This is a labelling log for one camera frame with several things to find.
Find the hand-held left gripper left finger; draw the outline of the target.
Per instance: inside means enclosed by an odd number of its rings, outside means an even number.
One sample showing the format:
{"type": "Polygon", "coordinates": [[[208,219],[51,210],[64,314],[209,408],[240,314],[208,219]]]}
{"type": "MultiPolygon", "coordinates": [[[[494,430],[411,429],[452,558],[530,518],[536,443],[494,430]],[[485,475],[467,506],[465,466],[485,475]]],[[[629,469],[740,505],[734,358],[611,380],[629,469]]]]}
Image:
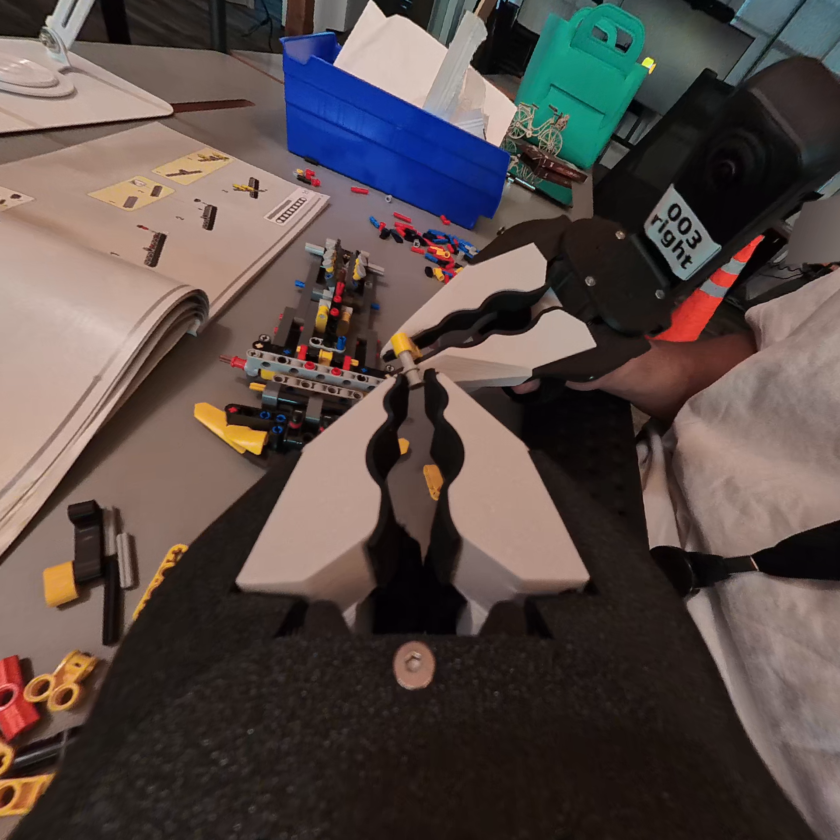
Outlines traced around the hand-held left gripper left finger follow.
{"type": "Polygon", "coordinates": [[[305,445],[238,574],[241,591],[358,603],[392,581],[405,533],[386,479],[404,420],[398,375],[305,445]]]}

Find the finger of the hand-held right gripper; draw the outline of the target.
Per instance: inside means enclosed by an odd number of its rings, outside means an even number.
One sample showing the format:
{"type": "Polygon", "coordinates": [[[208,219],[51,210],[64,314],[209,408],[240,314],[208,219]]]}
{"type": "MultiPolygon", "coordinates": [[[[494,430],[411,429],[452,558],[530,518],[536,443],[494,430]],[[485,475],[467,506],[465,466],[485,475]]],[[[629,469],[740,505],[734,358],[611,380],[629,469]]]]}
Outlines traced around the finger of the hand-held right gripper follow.
{"type": "Polygon", "coordinates": [[[420,350],[558,350],[560,310],[532,315],[550,289],[548,261],[533,244],[472,265],[404,321],[398,333],[420,350]],[[519,330],[494,329],[478,335],[482,319],[506,312],[528,313],[519,330]]]}
{"type": "Polygon", "coordinates": [[[422,360],[422,372],[446,375],[464,391],[513,386],[535,369],[593,350],[587,325],[561,308],[541,311],[520,332],[492,332],[476,343],[449,346],[422,360]]]}

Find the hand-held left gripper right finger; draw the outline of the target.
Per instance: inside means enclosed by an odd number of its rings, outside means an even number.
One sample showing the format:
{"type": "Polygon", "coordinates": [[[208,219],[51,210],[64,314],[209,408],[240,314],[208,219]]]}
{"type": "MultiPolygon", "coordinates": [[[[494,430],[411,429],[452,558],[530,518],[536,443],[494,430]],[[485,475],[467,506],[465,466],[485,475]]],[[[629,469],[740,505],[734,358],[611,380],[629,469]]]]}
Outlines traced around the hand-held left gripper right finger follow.
{"type": "Polygon", "coordinates": [[[580,590],[590,575],[529,448],[445,374],[424,374],[443,483],[426,554],[471,613],[580,590]]]}

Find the lego car chassis model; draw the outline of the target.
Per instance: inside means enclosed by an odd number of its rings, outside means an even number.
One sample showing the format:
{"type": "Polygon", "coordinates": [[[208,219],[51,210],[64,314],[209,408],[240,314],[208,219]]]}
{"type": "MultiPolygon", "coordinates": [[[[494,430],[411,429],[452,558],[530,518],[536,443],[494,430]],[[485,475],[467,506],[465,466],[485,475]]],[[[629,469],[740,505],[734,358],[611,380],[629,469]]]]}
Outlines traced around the lego car chassis model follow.
{"type": "Polygon", "coordinates": [[[240,455],[269,459],[312,441],[387,376],[374,327],[383,268],[338,238],[306,244],[308,278],[273,332],[244,356],[223,356],[247,381],[257,403],[195,404],[193,416],[240,455]]]}

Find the person's right forearm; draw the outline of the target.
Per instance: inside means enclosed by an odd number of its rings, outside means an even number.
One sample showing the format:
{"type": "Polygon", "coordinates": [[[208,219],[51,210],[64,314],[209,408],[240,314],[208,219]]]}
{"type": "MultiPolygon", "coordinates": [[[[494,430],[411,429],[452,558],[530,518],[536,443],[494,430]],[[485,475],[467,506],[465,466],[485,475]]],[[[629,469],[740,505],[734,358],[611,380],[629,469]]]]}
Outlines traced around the person's right forearm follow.
{"type": "Polygon", "coordinates": [[[750,332],[693,343],[655,341],[633,360],[626,399],[643,413],[670,422],[691,397],[756,352],[750,332]]]}

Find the scatter of small lego pins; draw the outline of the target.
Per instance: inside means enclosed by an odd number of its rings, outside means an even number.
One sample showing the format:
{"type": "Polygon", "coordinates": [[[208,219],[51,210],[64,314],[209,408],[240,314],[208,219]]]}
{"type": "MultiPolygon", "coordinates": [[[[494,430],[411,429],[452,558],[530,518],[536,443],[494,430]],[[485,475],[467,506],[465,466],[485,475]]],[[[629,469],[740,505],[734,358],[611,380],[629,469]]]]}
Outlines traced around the scatter of small lego pins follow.
{"type": "MultiPolygon", "coordinates": [[[[321,184],[315,171],[299,168],[294,171],[294,176],[301,184],[300,188],[266,215],[266,220],[291,232],[302,229],[329,202],[327,196],[313,191],[321,184]]],[[[461,270],[456,262],[459,256],[471,259],[476,255],[476,250],[464,239],[433,229],[424,231],[401,213],[394,213],[392,219],[370,215],[369,222],[379,239],[406,244],[413,253],[421,255],[428,261],[426,273],[442,282],[449,282],[461,270]]],[[[321,283],[333,287],[336,280],[342,280],[354,289],[365,278],[382,273],[380,268],[371,265],[367,251],[341,243],[341,238],[328,238],[323,247],[311,248],[311,252],[321,260],[321,283]]]]}

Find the pile of loose lego pieces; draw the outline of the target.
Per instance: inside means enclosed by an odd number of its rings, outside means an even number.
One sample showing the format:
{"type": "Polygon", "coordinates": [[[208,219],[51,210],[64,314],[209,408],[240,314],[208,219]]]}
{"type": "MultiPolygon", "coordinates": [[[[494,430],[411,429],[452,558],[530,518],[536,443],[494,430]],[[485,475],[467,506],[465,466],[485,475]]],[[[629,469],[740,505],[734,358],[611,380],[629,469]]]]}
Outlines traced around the pile of loose lego pieces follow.
{"type": "MultiPolygon", "coordinates": [[[[43,589],[49,608],[77,601],[86,587],[103,587],[101,641],[110,647],[123,635],[123,594],[137,586],[133,537],[120,528],[119,514],[94,500],[69,505],[73,559],[44,569],[43,589]]],[[[18,749],[13,740],[38,723],[39,706],[51,715],[72,711],[85,696],[85,685],[100,663],[97,656],[72,649],[52,671],[24,682],[16,657],[2,660],[2,817],[28,814],[56,773],[22,775],[27,768],[61,761],[78,728],[18,749]]]]}

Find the lego instruction booklet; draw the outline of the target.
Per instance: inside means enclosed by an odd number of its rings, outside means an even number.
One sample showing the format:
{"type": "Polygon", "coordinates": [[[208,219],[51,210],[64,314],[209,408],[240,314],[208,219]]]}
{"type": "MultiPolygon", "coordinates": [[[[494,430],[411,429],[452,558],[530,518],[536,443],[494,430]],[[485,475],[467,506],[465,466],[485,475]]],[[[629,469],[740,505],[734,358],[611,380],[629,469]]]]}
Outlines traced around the lego instruction booklet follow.
{"type": "Polygon", "coordinates": [[[1,551],[329,196],[160,122],[1,168],[1,551]]]}

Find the person's right hand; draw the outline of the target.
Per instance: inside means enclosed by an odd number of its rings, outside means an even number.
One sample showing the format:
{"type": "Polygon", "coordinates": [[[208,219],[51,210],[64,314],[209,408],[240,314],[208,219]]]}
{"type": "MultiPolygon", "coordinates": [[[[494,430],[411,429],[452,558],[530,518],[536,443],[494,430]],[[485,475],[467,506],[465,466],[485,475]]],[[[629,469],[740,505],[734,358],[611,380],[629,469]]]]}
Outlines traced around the person's right hand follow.
{"type": "Polygon", "coordinates": [[[567,392],[603,391],[617,396],[629,392],[633,396],[641,388],[640,383],[647,375],[650,364],[655,362],[655,356],[656,352],[649,350],[632,358],[614,371],[589,381],[561,380],[551,376],[506,386],[502,391],[513,402],[522,406],[547,405],[567,392]]]}

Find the orange traffic cone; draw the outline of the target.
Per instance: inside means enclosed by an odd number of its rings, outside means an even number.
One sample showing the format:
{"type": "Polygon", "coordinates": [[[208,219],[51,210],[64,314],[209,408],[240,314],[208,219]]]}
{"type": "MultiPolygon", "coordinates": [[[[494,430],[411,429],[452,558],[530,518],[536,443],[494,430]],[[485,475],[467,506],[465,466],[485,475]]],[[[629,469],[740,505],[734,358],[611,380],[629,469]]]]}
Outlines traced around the orange traffic cone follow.
{"type": "Polygon", "coordinates": [[[757,236],[693,290],[673,311],[670,327],[654,339],[672,343],[698,340],[763,239],[763,235],[757,236]]]}

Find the teal tote bag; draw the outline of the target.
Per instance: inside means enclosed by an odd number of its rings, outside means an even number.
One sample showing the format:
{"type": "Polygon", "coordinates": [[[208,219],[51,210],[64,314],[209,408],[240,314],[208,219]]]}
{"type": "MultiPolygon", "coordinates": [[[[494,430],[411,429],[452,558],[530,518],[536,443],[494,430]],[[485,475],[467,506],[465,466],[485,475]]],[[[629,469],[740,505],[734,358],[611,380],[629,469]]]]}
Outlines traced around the teal tote bag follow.
{"type": "Polygon", "coordinates": [[[619,6],[585,7],[570,19],[552,14],[542,27],[515,99],[503,142],[508,179],[571,206],[571,189],[538,178],[519,156],[530,142],[585,172],[608,145],[655,62],[644,59],[645,27],[619,6]]]}

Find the blue plastic bin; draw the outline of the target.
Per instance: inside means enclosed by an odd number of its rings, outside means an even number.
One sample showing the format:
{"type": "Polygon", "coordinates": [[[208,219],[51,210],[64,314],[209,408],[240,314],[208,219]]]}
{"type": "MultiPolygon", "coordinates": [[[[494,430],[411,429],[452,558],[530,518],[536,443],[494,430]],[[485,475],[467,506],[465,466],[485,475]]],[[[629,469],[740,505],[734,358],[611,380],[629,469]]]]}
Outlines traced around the blue plastic bin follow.
{"type": "Polygon", "coordinates": [[[281,44],[291,153],[465,228],[495,215],[507,152],[335,67],[334,34],[281,44]]]}

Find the person's white shirt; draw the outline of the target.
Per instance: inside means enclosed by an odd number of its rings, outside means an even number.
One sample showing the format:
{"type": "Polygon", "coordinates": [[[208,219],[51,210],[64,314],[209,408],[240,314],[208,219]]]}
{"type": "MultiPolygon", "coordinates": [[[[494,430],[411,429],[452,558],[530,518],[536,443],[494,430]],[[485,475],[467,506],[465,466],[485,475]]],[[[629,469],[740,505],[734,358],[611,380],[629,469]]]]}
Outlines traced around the person's white shirt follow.
{"type": "MultiPolygon", "coordinates": [[[[838,520],[838,272],[748,310],[757,353],[637,447],[651,546],[725,558],[838,520]]],[[[687,602],[742,724],[839,837],[838,582],[735,574],[687,602]]]]}

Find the white paper sheets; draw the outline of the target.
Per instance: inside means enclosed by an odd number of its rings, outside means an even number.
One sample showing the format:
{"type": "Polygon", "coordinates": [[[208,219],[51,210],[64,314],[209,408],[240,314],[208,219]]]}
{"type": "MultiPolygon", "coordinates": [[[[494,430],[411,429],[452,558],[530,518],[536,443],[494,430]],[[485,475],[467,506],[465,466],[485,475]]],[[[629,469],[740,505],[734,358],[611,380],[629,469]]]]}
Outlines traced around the white paper sheets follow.
{"type": "MultiPolygon", "coordinates": [[[[385,17],[369,2],[334,65],[424,110],[447,48],[410,20],[385,17]]],[[[470,62],[455,115],[448,123],[500,146],[516,110],[470,62]]]]}

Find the instruction card on stand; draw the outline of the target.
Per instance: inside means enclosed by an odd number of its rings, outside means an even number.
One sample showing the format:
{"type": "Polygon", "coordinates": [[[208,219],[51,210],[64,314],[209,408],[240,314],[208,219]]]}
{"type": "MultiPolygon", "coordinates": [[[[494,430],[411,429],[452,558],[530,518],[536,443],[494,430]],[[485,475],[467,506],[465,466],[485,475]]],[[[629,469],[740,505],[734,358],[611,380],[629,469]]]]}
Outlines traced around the instruction card on stand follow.
{"type": "Polygon", "coordinates": [[[37,39],[2,37],[1,134],[156,119],[173,107],[70,51],[92,1],[58,1],[37,39]]]}

